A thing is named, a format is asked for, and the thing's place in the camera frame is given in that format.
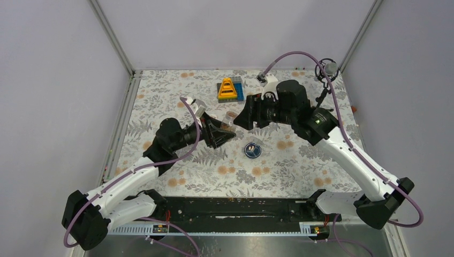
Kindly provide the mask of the small amber pill bottle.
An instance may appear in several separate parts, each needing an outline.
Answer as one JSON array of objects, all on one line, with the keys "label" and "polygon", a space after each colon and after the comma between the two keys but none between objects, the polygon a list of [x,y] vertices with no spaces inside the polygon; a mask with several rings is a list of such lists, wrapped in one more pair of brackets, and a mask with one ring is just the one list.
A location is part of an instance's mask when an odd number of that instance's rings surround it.
[{"label": "small amber pill bottle", "polygon": [[221,129],[228,130],[234,126],[234,119],[238,116],[237,113],[233,111],[227,111],[224,118],[221,121]]}]

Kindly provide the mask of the round clear blue pill case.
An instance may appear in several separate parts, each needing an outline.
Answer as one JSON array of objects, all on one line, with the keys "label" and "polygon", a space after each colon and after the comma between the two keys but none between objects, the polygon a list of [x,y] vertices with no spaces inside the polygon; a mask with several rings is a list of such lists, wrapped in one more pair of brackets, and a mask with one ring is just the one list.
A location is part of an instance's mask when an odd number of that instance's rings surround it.
[{"label": "round clear blue pill case", "polygon": [[244,147],[244,154],[250,158],[258,158],[262,153],[262,149],[256,143],[250,142]]}]

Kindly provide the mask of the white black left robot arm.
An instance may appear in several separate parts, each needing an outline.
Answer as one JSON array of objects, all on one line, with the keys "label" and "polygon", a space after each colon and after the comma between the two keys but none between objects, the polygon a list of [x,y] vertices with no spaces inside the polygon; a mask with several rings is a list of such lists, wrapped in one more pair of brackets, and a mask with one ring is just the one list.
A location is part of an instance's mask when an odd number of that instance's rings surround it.
[{"label": "white black left robot arm", "polygon": [[160,220],[166,213],[165,199],[155,190],[138,196],[133,196],[133,191],[191,154],[179,157],[178,150],[189,146],[194,151],[200,141],[216,149],[235,136],[206,113],[185,127],[175,118],[163,120],[152,145],[130,168],[87,193],[76,190],[69,195],[62,218],[65,247],[79,245],[85,251],[91,250],[122,225],[143,217]]}]

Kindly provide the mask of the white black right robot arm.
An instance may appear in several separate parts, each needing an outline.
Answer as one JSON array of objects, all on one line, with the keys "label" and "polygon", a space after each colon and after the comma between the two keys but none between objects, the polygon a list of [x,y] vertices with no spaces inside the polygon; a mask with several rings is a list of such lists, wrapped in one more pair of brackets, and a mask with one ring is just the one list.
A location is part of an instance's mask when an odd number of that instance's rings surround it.
[{"label": "white black right robot arm", "polygon": [[311,105],[299,82],[286,80],[273,86],[274,92],[249,95],[234,124],[249,131],[270,123],[290,125],[298,137],[332,158],[359,185],[360,191],[350,193],[317,190],[308,199],[311,219],[344,214],[360,218],[371,228],[383,228],[414,188],[413,181],[397,178],[372,160],[330,111]]}]

